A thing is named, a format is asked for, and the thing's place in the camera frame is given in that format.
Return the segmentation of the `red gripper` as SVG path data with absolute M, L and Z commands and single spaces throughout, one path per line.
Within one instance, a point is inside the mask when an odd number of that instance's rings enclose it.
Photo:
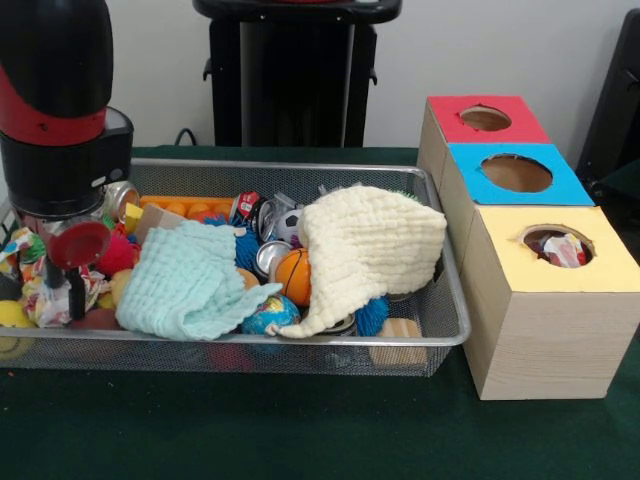
M 86 288 L 79 267 L 95 263 L 109 247 L 110 230 L 90 219 L 55 222 L 45 234 L 47 254 L 44 258 L 39 294 L 48 301 L 58 299 L 61 269 L 69 282 L 69 315 L 81 320 L 86 313 Z

